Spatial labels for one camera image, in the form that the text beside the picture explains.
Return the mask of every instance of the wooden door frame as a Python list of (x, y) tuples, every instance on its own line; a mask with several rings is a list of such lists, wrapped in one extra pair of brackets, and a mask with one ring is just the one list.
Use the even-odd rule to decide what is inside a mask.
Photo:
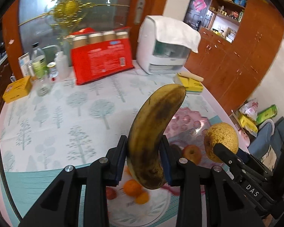
[[(162, 15), (166, 0), (146, 0), (141, 23), (135, 25), (135, 7), (138, 0), (131, 0), (126, 26), (131, 27), (130, 42), (132, 45), (132, 57), (136, 57), (137, 39), (139, 28), (146, 15)], [(8, 55), (8, 62), (16, 77), (23, 77), (18, 58), (24, 54), (19, 30), (19, 0), (15, 0), (2, 17), (2, 32), (5, 43), (5, 49)]]

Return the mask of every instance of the white plate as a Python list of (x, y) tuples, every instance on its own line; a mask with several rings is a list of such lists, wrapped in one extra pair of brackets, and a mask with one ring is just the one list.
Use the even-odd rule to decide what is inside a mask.
[(143, 205), (136, 204), (133, 197), (123, 192), (123, 185), (132, 177), (123, 172), (116, 188), (117, 198), (108, 200), (109, 222), (120, 227), (149, 226), (160, 219), (170, 202), (170, 192), (165, 189), (147, 190), (150, 199)]

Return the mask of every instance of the shelf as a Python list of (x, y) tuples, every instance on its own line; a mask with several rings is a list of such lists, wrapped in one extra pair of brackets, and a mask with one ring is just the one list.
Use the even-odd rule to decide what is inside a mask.
[(237, 11), (237, 12), (241, 12), (242, 9), (245, 9), (245, 7), (238, 5), (238, 4), (235, 4), (233, 2), (230, 2), (228, 0), (219, 0), (219, 1), (220, 1), (220, 3), (224, 3), (225, 6), (232, 6), (232, 7), (239, 9), (239, 11)]
[(220, 17), (220, 18), (222, 18), (222, 19), (228, 20), (229, 22), (234, 23), (234, 24), (237, 25), (237, 26), (240, 26), (240, 22), (237, 21), (237, 20), (235, 20), (235, 19), (232, 19), (232, 18), (230, 18), (230, 17), (228, 17), (228, 16), (225, 16), (225, 15), (223, 15), (223, 14), (221, 14), (221, 13), (216, 12), (216, 11), (212, 11), (212, 10), (210, 10), (210, 9), (209, 9), (209, 11), (212, 12), (212, 13), (214, 13), (216, 16), (218, 16), (218, 17)]

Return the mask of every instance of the green package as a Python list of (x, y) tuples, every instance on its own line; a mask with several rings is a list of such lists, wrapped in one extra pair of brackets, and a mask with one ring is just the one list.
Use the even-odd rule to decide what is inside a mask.
[(257, 124), (263, 123), (267, 119), (271, 119), (278, 114), (278, 109), (276, 105), (271, 105), (269, 108), (266, 108), (262, 112), (258, 113)]

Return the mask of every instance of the fruit plate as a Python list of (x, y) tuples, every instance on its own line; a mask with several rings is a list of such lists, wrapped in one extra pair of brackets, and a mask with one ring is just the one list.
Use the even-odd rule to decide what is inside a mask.
[(198, 111), (191, 111), (188, 107), (180, 108), (168, 124), (164, 134), (169, 144), (176, 145), (180, 153), (188, 145), (198, 146), (202, 154), (198, 165), (212, 168), (215, 165), (221, 166), (222, 163), (211, 161), (205, 152), (204, 135), (210, 126), (208, 118), (202, 117)]
[(123, 192), (123, 185), (132, 177), (123, 171), (122, 180), (116, 188), (117, 197), (108, 200), (108, 217), (115, 226), (149, 226), (158, 221), (166, 212), (170, 203), (170, 192), (165, 189), (147, 190), (149, 201), (143, 205), (136, 204), (133, 197)]

